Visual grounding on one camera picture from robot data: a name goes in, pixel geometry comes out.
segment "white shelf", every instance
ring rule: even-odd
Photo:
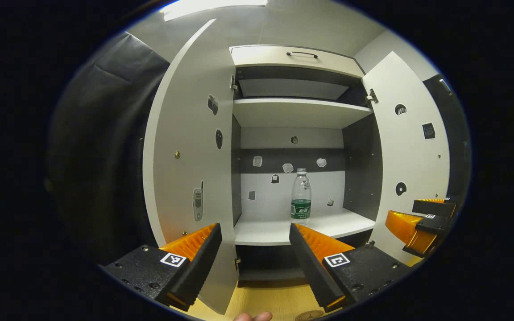
[[[337,128],[372,114],[370,108],[324,100],[249,98],[233,103],[233,114],[242,128]]]
[[[316,215],[308,226],[332,238],[370,230],[374,221],[341,208],[336,214]],[[289,245],[289,218],[279,221],[260,221],[251,213],[243,213],[235,224],[235,244],[253,246]]]

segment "drawer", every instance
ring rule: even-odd
[[[362,78],[364,76],[364,73],[354,59],[315,49],[281,45],[249,45],[233,47],[231,49],[231,57],[235,67],[300,67],[331,71],[355,78]]]

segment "black leather surface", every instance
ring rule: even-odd
[[[169,63],[134,36],[80,67],[51,120],[47,172],[57,212],[83,254],[109,264],[155,244],[141,178],[149,110]]]

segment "drawer handle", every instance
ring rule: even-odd
[[[304,53],[302,51],[287,51],[287,55],[290,56],[291,54],[305,54],[305,55],[311,55],[313,57],[315,57],[316,59],[318,59],[318,56],[315,55],[314,53]]]

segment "wooden floor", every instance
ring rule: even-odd
[[[413,266],[421,260],[421,258],[414,257],[408,266]],[[330,314],[325,313],[324,309],[316,303],[308,284],[287,282],[252,283],[250,286],[236,287],[225,315],[214,312],[199,299],[185,314],[203,320],[233,321],[237,315],[243,312],[254,317],[263,311],[271,312],[273,321],[295,321],[296,317],[302,313],[306,315],[300,320],[310,321],[314,319],[312,316],[322,317]]]

